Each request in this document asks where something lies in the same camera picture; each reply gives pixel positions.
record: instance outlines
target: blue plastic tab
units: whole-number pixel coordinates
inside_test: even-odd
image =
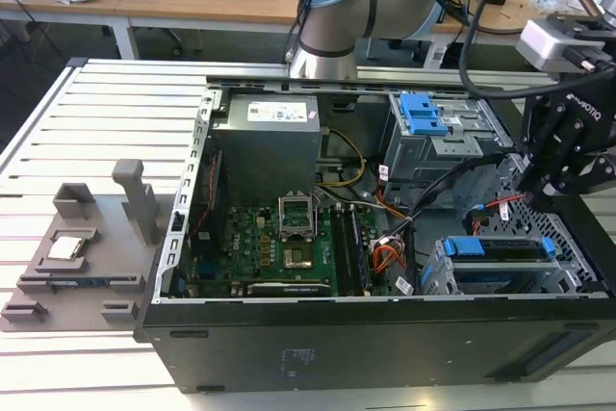
[[[438,117],[411,117],[408,131],[413,135],[446,135],[448,129]]]
[[[453,242],[458,255],[485,255],[481,241],[475,236],[459,236],[449,241]]]
[[[446,135],[448,128],[438,118],[439,109],[426,93],[403,93],[400,109],[413,135]]]
[[[436,117],[439,111],[426,93],[403,93],[400,96],[400,107],[407,119],[411,117]]]
[[[445,254],[448,255],[449,257],[451,257],[452,255],[455,255],[455,246],[453,245],[452,240],[449,240],[449,239],[444,240],[443,248],[445,249]]]
[[[432,264],[429,264],[423,271],[422,279],[420,280],[420,286],[425,284],[427,277],[432,273]]]
[[[548,238],[547,236],[542,238],[541,244],[543,245],[543,248],[546,250],[546,253],[548,254],[548,257],[550,257],[550,259],[556,257],[556,244],[554,244],[554,241],[552,241],[551,238]]]

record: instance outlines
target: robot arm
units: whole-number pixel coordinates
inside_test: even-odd
[[[440,13],[433,0],[312,0],[291,60],[291,76],[355,79],[355,41],[404,39],[431,29]]]

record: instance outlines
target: metal slotted table surface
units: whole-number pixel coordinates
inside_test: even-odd
[[[0,155],[0,306],[55,213],[62,182],[121,193],[110,173],[143,159],[157,194],[175,192],[206,75],[283,76],[276,64],[90,60],[67,67]],[[457,82],[455,71],[363,68],[360,76]],[[541,74],[478,72],[481,85],[516,88]],[[616,236],[616,191],[588,197]],[[408,359],[413,367],[412,358]],[[601,346],[537,384],[184,396],[148,344],[131,332],[0,333],[0,409],[616,409],[616,343]]]

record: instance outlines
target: motherboard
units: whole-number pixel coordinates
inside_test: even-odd
[[[356,226],[357,249],[347,248],[352,247],[353,237],[348,236],[345,215],[349,228]],[[391,291],[387,284],[370,277],[369,247],[377,237],[372,209],[315,207],[314,236],[310,239],[282,239],[281,217],[275,207],[230,208],[219,255],[193,252],[189,291],[199,297],[225,298],[284,296],[299,291],[363,295],[369,288],[383,295]],[[285,208],[283,227],[301,226],[305,220],[301,208]]]

